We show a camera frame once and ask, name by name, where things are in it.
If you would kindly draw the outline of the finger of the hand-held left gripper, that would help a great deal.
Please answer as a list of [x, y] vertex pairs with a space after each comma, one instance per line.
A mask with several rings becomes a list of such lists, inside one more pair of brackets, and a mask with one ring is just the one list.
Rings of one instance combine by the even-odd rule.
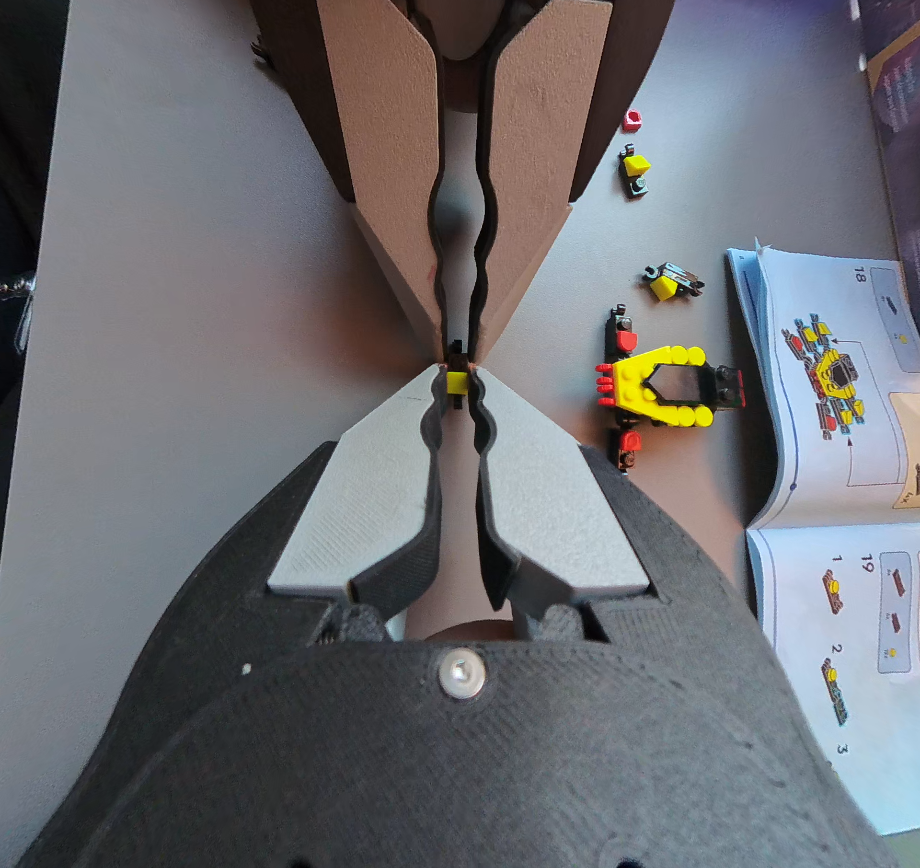
[[352, 215], [429, 360], [445, 351], [440, 59], [391, 0], [316, 0], [346, 149]]
[[549, 0], [498, 50], [480, 103], [467, 354], [497, 343], [571, 213], [569, 201], [612, 17], [604, 0]]

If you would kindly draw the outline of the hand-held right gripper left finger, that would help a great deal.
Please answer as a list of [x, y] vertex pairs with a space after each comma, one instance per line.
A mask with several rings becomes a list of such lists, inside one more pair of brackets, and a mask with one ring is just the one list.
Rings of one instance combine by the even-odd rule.
[[434, 364], [335, 445], [267, 586], [411, 604], [439, 567], [444, 367]]

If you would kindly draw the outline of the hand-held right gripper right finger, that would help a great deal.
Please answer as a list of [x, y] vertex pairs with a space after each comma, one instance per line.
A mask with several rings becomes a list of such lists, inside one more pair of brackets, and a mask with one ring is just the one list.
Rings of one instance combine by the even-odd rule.
[[604, 640], [593, 602], [640, 598], [650, 577], [581, 443], [488, 370], [472, 370], [479, 570], [489, 604], [536, 632], [551, 608]]

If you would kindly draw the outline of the small yellow black lego piece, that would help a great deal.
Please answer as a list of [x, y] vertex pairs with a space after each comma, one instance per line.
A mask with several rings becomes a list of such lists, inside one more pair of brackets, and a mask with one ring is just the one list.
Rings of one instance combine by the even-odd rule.
[[445, 358], [446, 391], [453, 401], [454, 410], [460, 411], [465, 406], [468, 395], [470, 363], [462, 339], [454, 339], [447, 349]]

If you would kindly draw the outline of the black lego leg yellow slope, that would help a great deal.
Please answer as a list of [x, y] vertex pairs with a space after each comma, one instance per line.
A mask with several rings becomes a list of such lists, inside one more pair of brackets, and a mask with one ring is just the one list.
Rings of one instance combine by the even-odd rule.
[[697, 298], [706, 287], [705, 282], [697, 275], [672, 263], [648, 265], [643, 272], [643, 278], [660, 301]]
[[638, 155], [634, 144], [627, 144], [618, 154], [617, 173], [628, 199], [638, 199], [648, 192], [646, 174], [650, 161]]

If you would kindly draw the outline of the yellow red black lego model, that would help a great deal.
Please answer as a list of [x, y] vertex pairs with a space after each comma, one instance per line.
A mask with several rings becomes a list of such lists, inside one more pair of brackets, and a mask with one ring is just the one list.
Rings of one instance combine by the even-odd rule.
[[610, 310], [604, 327], [604, 361], [595, 367], [597, 403], [612, 414], [607, 457], [631, 471], [642, 449], [640, 425], [707, 428], [715, 415], [745, 407], [742, 371], [713, 365], [698, 346], [666, 345], [638, 351], [627, 307]]

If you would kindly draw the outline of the lego instruction booklet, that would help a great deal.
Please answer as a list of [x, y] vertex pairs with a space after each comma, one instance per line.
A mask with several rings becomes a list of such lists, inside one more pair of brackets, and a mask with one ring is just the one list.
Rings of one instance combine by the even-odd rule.
[[776, 433], [758, 618], [881, 835], [919, 821], [918, 333], [901, 265], [730, 249]]

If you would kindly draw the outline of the dark printed cardboard box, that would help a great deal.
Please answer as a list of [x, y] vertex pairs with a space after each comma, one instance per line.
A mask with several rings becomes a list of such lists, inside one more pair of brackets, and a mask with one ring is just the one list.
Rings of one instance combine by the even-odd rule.
[[857, 0], [868, 91], [905, 276], [918, 283], [919, 0]]

